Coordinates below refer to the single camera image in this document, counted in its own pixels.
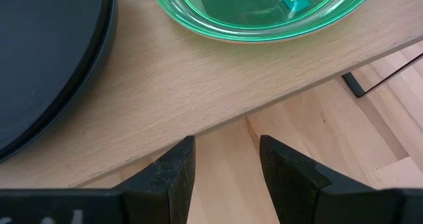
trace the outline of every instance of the wooden table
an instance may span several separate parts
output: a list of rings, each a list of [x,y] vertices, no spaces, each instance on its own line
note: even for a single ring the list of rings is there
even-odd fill
[[[155,0],[118,2],[116,43],[95,87],[0,164],[0,187],[84,184],[423,39],[423,0],[368,0],[326,30],[255,46],[202,38]]]

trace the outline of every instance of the green glass bowl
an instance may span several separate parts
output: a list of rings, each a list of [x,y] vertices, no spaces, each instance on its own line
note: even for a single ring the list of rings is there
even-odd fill
[[[322,29],[365,0],[157,0],[175,21],[217,40],[253,43]]]

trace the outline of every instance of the black plate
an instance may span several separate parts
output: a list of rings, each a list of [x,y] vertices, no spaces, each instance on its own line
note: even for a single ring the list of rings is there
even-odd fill
[[[0,160],[50,125],[104,63],[115,11],[114,0],[0,0]]]

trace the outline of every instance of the wooden floor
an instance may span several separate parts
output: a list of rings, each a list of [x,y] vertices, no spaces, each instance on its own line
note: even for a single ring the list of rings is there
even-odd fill
[[[423,52],[423,43],[354,71],[376,84]],[[357,99],[339,78],[198,136],[189,223],[278,223],[258,138],[268,134],[375,188],[423,187],[423,61]],[[88,187],[111,187],[160,154]]]

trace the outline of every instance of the black metal table leg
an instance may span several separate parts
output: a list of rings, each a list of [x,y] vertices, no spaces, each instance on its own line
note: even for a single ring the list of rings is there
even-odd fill
[[[378,84],[374,85],[372,88],[368,90],[364,90],[362,86],[358,83],[354,75],[349,72],[342,76],[344,78],[345,82],[349,86],[349,88],[352,90],[352,92],[355,94],[356,97],[361,98],[367,93],[370,93],[372,90],[376,89],[383,83],[387,82],[389,79],[392,79],[395,75],[398,75],[399,73],[403,72],[405,69],[410,67],[411,65],[414,65],[417,61],[423,58],[423,53],[418,55],[416,58],[410,60],[407,64],[403,65],[401,68],[394,71],[392,74],[390,74],[388,77],[384,78],[382,81],[378,82]]]

